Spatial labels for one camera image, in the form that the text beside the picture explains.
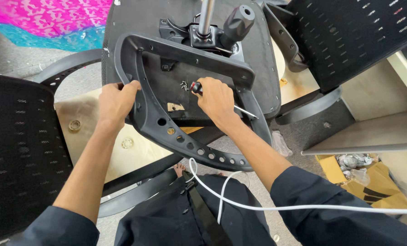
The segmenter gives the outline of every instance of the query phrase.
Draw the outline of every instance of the gray carpet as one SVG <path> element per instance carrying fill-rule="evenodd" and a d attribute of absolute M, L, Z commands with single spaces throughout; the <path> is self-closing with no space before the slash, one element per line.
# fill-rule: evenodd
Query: gray carpet
<path fill-rule="evenodd" d="M 39 74 L 42 69 L 55 62 L 55 60 L 59 60 L 69 54 L 71 54 L 71 52 L 57 49 L 17 47 L 0 34 L 0 74 L 3 75 L 32 79 Z M 76 71 L 64 80 L 62 85 L 58 88 L 56 100 L 71 98 L 75 95 L 89 92 L 100 88 L 101 84 L 100 64 L 87 66 L 85 69 Z M 331 123 L 331 127 L 325 128 L 323 126 L 324 122 Z M 327 137 L 351 125 L 353 122 L 354 119 L 343 102 L 337 102 L 329 109 L 317 115 L 287 126 L 278 126 L 273 122 L 271 129 L 281 131 L 288 147 L 293 151 L 293 156 L 287 158 L 293 165 L 317 175 L 324 176 L 314 156 L 302 156 L 300 155 L 300 151 L 321 142 Z M 211 147 L 230 153 L 239 153 L 239 149 L 228 137 L 223 137 L 213 142 Z M 182 160 L 182 163 L 188 165 L 188 161 L 185 159 Z M 205 173 L 218 172 L 219 170 L 199 165 L 197 173 L 202 175 Z M 236 178 L 244 184 L 250 185 L 251 192 L 263 207 L 274 206 L 269 194 L 254 172 L 248 173 L 247 176 L 245 174 L 239 174 Z M 125 190 L 122 190 L 112 194 L 111 197 L 123 193 L 124 191 Z M 97 228 L 100 231 L 98 245 L 113 245 L 118 221 L 126 212 L 127 211 L 124 211 L 117 215 L 98 220 Z M 300 245 L 290 232 L 288 232 L 277 212 L 265 212 L 265 214 L 270 227 L 270 235 L 272 237 L 274 235 L 279 236 L 277 243 L 279 246 Z"/>

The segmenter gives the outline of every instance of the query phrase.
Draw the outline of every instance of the left hand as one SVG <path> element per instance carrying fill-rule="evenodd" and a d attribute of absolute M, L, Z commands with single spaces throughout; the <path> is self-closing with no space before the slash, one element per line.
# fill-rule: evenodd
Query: left hand
<path fill-rule="evenodd" d="M 97 125 L 107 125 L 120 131 L 124 126 L 124 118 L 134 106 L 135 95 L 139 90 L 141 85 L 136 80 L 125 86 L 122 83 L 103 86 L 98 97 L 100 114 Z"/>

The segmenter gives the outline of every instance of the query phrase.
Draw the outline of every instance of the right hand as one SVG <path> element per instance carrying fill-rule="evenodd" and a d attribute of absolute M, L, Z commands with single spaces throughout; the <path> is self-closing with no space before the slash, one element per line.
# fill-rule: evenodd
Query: right hand
<path fill-rule="evenodd" d="M 216 126 L 225 132 L 229 122 L 240 119 L 234 113 L 234 92 L 222 81 L 206 77 L 197 80 L 202 85 L 203 96 L 195 94 L 199 99 L 197 104 L 210 117 Z"/>

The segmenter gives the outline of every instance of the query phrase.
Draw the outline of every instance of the black mesh backrest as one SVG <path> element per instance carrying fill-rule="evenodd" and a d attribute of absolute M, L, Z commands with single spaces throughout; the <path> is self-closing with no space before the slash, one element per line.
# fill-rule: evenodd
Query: black mesh backrest
<path fill-rule="evenodd" d="M 0 76 L 0 239 L 53 204 L 72 165 L 47 87 Z"/>
<path fill-rule="evenodd" d="M 323 92 L 407 45 L 407 0 L 292 0 L 286 9 Z"/>

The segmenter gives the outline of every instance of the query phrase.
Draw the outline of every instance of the chair armrest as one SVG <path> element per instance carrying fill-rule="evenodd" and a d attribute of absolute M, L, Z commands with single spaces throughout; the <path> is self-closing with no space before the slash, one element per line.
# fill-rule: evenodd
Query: chair armrest
<path fill-rule="evenodd" d="M 91 49 L 66 56 L 46 67 L 33 80 L 49 87 L 53 93 L 61 82 L 76 70 L 102 60 L 102 49 Z"/>
<path fill-rule="evenodd" d="M 342 95 L 341 86 L 337 87 L 316 101 L 294 109 L 283 116 L 275 118 L 275 121 L 278 123 L 278 125 L 287 125 L 298 120 L 303 120 L 329 108 L 340 98 L 340 95 Z"/>
<path fill-rule="evenodd" d="M 177 177 L 178 176 L 174 169 L 164 171 L 162 174 L 143 183 L 142 185 L 101 203 L 98 211 L 98 217 L 102 218 L 109 215 L 115 215 L 119 212 L 123 212 L 126 209 L 134 207 L 135 205 L 151 198 L 163 188 L 168 187 L 168 185 L 174 182 Z"/>

